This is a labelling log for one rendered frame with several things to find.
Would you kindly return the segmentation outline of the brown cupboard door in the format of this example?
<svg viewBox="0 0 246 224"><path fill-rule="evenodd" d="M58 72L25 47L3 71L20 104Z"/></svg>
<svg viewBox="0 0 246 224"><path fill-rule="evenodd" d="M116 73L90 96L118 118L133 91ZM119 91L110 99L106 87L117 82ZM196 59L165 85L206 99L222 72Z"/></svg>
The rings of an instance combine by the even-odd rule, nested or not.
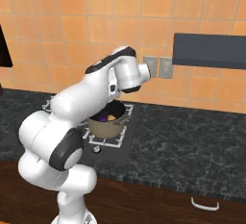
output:
<svg viewBox="0 0 246 224"><path fill-rule="evenodd" d="M98 224L149 224L153 190L99 179L85 196ZM57 193L31 186L17 162L0 161L0 224L51 224L58 215Z"/></svg>

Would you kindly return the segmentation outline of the grey wall socket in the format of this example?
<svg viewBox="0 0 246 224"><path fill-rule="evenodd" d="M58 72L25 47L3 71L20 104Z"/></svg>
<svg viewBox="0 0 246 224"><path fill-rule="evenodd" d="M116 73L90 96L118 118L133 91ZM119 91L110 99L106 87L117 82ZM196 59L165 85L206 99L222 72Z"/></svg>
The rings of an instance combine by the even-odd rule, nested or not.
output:
<svg viewBox="0 0 246 224"><path fill-rule="evenodd" d="M156 78L158 73L158 58L156 56L144 56L143 61L148 64L151 77Z"/></svg>
<svg viewBox="0 0 246 224"><path fill-rule="evenodd" d="M162 79L171 79L173 77L173 64L171 57L160 57L159 77Z"/></svg>

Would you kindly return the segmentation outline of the dark wall cupboard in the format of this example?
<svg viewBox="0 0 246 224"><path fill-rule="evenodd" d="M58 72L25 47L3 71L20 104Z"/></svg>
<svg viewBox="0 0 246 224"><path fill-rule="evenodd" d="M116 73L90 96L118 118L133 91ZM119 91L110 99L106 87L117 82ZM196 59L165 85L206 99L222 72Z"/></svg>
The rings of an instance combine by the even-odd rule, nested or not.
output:
<svg viewBox="0 0 246 224"><path fill-rule="evenodd" d="M12 58L5 41L2 27L0 26L0 66L12 67Z"/></svg>

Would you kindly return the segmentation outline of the tan cooking pot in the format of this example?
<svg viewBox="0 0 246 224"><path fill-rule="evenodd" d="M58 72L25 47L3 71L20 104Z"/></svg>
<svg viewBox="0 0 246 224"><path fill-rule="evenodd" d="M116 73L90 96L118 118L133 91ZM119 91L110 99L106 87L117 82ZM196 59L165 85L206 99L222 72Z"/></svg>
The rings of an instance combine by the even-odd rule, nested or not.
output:
<svg viewBox="0 0 246 224"><path fill-rule="evenodd" d="M114 121L100 122L103 115L115 116ZM90 132L99 138L112 138L118 136L124 128L125 123L131 118L127 114L125 105L118 100L113 100L106 105L101 111L87 120L87 126Z"/></svg>

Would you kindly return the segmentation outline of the black hob with white grates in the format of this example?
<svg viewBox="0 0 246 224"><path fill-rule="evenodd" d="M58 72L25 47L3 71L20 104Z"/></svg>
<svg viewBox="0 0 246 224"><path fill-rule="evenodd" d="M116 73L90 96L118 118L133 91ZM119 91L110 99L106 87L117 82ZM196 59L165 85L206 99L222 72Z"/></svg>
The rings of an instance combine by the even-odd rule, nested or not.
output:
<svg viewBox="0 0 246 224"><path fill-rule="evenodd" d="M85 143L85 150L80 159L80 163L89 164L92 161L108 162L126 162L132 146L135 134L135 127L140 111L138 103L124 102L127 114L131 118L125 123L120 135L113 138L99 138L93 135L86 122L80 124L78 129L82 133ZM99 146L100 153L94 153L93 148ZM19 143L14 129L11 129L6 135L0 137L0 159L18 160L24 153L23 146Z"/></svg>

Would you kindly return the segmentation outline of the dark grey wall shelf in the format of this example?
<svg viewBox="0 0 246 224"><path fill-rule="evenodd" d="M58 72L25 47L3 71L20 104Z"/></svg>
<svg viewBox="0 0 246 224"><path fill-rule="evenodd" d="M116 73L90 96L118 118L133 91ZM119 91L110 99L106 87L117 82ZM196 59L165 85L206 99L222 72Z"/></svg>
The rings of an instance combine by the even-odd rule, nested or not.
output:
<svg viewBox="0 0 246 224"><path fill-rule="evenodd" d="M176 33L172 62L246 70L246 37Z"/></svg>

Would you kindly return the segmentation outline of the brown drawer front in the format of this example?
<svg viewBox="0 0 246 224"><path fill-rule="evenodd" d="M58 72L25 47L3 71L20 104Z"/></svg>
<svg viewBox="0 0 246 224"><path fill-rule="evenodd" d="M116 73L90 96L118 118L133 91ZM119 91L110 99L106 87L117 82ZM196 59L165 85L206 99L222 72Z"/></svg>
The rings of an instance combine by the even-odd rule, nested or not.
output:
<svg viewBox="0 0 246 224"><path fill-rule="evenodd" d="M217 212L194 208L191 197L200 205L215 207ZM192 193L155 188L150 224L246 224L246 204Z"/></svg>

